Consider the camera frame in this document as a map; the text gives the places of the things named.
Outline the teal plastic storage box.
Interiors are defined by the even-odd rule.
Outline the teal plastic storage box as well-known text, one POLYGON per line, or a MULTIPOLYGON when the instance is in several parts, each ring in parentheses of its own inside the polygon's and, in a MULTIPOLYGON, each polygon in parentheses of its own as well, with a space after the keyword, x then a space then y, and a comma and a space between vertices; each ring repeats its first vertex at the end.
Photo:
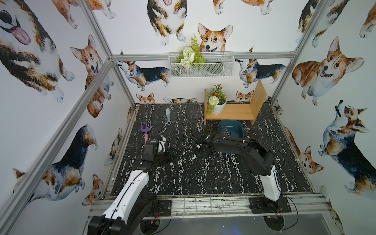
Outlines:
POLYGON ((218 134, 224 137, 244 139, 242 123, 238 120, 221 120, 218 124, 218 134))

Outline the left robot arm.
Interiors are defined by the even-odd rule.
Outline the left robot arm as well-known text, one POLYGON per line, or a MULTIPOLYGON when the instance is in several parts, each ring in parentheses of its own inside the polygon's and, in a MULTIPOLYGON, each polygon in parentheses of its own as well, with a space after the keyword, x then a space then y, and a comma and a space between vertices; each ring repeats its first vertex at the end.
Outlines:
POLYGON ((146 141, 119 195, 101 216, 90 220, 88 235, 131 235, 144 217, 157 209, 156 194, 146 192, 149 175, 173 162, 179 153, 174 148, 165 148, 165 142, 165 137, 146 141))

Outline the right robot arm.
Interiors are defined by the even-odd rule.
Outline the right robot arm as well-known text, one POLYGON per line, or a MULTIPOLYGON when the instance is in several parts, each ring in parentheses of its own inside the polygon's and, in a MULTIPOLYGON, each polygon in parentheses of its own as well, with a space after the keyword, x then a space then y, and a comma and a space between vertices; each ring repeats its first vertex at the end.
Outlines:
POLYGON ((266 206, 270 210, 279 207, 283 196, 276 176, 276 154, 267 144, 258 142, 255 138, 204 135, 198 131, 191 134, 191 139, 198 148, 198 156, 207 157, 216 151, 224 151, 243 157, 253 173, 261 179, 266 206))

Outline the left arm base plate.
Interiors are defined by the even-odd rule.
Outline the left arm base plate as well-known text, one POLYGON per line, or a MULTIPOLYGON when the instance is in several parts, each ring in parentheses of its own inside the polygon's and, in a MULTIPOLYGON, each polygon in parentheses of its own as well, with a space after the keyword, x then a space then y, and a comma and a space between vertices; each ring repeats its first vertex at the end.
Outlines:
POLYGON ((164 212, 171 212, 171 207, 171 200, 142 198, 135 203, 129 217, 156 217, 160 216, 164 212))

